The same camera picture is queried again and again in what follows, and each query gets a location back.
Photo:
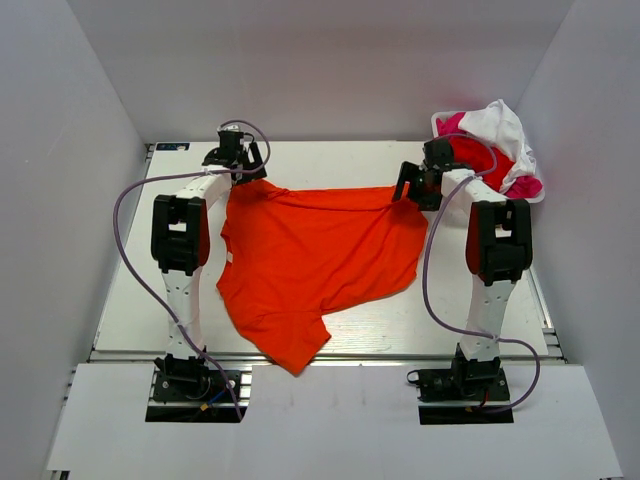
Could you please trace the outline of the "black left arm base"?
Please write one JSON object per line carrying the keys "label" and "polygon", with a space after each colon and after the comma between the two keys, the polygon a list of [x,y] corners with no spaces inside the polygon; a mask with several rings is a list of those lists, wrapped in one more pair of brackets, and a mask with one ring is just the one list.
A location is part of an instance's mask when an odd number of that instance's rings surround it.
{"label": "black left arm base", "polygon": [[237,424],[248,407],[249,380],[247,372],[221,371],[203,359],[158,357],[154,360],[145,421]]}

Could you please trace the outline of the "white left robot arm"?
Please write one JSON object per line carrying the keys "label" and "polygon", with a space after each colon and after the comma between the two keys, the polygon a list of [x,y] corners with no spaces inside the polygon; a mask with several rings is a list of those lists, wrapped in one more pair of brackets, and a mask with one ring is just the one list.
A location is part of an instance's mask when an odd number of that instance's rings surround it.
{"label": "white left robot arm", "polygon": [[167,353],[197,358],[205,351],[200,326],[199,287],[210,254],[208,211],[233,187],[264,179],[265,162],[249,124],[218,128],[218,146],[207,153],[203,170],[174,194],[153,202],[151,255],[164,281],[169,315]]}

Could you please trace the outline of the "orange t-shirt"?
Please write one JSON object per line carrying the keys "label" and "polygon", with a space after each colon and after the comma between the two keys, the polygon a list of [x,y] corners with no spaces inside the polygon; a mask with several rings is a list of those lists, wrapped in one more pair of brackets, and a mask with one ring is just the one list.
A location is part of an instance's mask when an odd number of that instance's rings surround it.
{"label": "orange t-shirt", "polygon": [[238,333],[300,374],[330,340],[323,317],[394,295],[416,278],[428,221],[390,187],[232,189],[217,288]]}

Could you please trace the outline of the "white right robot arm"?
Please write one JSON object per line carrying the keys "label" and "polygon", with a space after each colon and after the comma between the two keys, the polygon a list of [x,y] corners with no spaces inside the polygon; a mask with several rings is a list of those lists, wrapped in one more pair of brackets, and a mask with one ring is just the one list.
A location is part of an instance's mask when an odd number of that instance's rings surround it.
{"label": "white right robot arm", "polygon": [[401,164],[392,200],[407,198],[421,211],[437,213],[427,237],[424,280],[428,279],[435,232],[446,209],[456,207],[468,217],[465,259],[472,275],[472,296],[466,326],[436,322],[460,335],[459,354],[466,361],[492,362],[500,355],[509,297],[533,260],[530,204],[492,189],[483,180],[492,171],[477,173],[458,162],[445,137],[426,142],[423,152],[421,164]]}

